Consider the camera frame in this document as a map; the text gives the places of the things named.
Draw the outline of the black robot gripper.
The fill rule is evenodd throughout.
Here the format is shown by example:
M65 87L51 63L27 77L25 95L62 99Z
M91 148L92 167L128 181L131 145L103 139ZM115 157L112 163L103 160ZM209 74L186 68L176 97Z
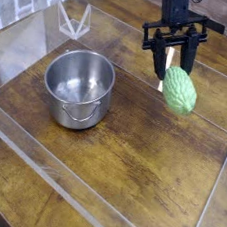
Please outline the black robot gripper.
M203 26L202 32L206 31L206 22L209 20L208 17L198 15L190 16L189 14L189 3L199 3L202 0L162 0L162 18L156 22L144 23L142 26L144 30L144 41L142 47L144 50L151 48L151 41L148 38L149 29L153 28L170 28L170 34L175 34L178 30L183 27L188 27L190 24L200 23ZM157 29L153 35L154 46L153 46L153 61L154 70L159 80L163 80L165 76L166 68L166 40L162 36L163 33L160 29ZM191 73L193 69L193 61L195 61L195 55L197 53L197 46L199 45L199 33L196 31L196 27L191 25L186 32L187 40L186 43L181 46L181 68L186 73Z

